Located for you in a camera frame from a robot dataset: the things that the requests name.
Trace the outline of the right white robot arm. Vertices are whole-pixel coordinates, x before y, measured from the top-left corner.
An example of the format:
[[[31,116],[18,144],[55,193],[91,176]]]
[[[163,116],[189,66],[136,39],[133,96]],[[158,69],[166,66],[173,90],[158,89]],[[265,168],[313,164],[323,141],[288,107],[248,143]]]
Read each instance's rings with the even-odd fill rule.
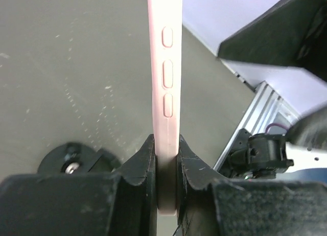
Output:
[[[214,169],[273,179],[326,168],[326,0],[280,0],[219,46],[238,76],[264,72]]]

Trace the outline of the black phone pink case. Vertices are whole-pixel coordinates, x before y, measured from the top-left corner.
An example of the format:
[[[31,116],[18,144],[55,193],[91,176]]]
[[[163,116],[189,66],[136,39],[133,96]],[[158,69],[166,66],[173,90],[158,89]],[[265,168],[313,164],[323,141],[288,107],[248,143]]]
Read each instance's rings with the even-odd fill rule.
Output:
[[[182,0],[147,0],[157,207],[175,215],[181,101]]]

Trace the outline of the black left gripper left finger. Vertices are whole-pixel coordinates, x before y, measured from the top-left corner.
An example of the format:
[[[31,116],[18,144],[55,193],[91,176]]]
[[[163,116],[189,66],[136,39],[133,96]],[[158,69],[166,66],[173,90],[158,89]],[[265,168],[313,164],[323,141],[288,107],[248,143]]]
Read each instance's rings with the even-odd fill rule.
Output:
[[[149,135],[116,171],[23,174],[1,182],[1,235],[156,235]]]

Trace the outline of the black phone stand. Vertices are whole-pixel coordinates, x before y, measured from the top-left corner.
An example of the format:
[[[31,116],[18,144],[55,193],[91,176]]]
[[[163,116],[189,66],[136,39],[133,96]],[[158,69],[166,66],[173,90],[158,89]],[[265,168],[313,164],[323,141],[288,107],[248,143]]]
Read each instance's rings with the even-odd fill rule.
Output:
[[[110,151],[95,150],[88,145],[69,142],[51,150],[41,161],[39,174],[113,172],[122,165]]]

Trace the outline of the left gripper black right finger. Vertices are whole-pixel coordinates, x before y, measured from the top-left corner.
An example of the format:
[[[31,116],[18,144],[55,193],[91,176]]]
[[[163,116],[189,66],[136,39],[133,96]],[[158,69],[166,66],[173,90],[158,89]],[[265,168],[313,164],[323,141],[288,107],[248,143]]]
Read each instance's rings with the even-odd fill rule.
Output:
[[[326,235],[326,185],[228,179],[179,139],[177,221],[183,235]]]

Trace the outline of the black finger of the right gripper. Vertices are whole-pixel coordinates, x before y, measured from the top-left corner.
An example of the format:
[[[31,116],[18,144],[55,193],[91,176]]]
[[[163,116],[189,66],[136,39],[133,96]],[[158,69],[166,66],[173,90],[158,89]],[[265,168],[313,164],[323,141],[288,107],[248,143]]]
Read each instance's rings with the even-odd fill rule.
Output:
[[[326,0],[280,0],[221,42],[225,60],[301,67],[326,80]]]

